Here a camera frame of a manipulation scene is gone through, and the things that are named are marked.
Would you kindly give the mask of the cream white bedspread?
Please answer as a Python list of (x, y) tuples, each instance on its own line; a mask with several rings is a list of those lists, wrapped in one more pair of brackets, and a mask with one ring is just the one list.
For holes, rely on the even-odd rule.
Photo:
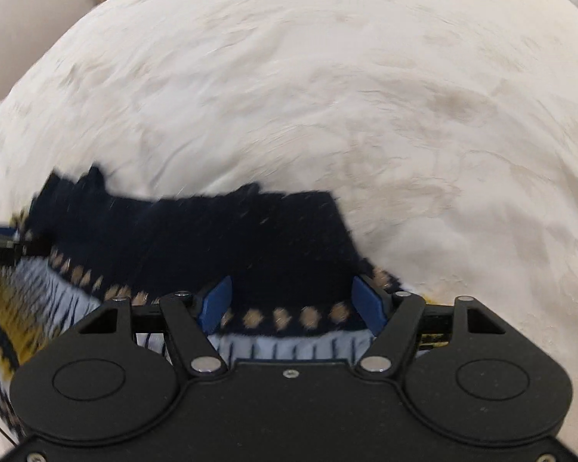
[(0, 219), (93, 163), (146, 198), (333, 192), (377, 265), (563, 361), (578, 449), (568, 0), (108, 0), (0, 102)]

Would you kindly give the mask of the navy yellow white knit sweater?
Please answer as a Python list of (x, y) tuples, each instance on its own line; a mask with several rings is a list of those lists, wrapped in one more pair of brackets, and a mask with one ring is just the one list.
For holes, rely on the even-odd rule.
[(252, 182), (214, 196), (110, 194), (98, 167), (52, 174), (7, 225), (26, 256), (0, 266), (0, 418), (22, 424), (9, 387), (35, 353), (108, 300), (153, 306), (230, 276), (233, 299), (211, 342), (224, 360), (353, 362), (373, 336), (351, 300), (366, 275), (392, 298), (410, 286), (356, 248), (331, 193), (268, 192)]

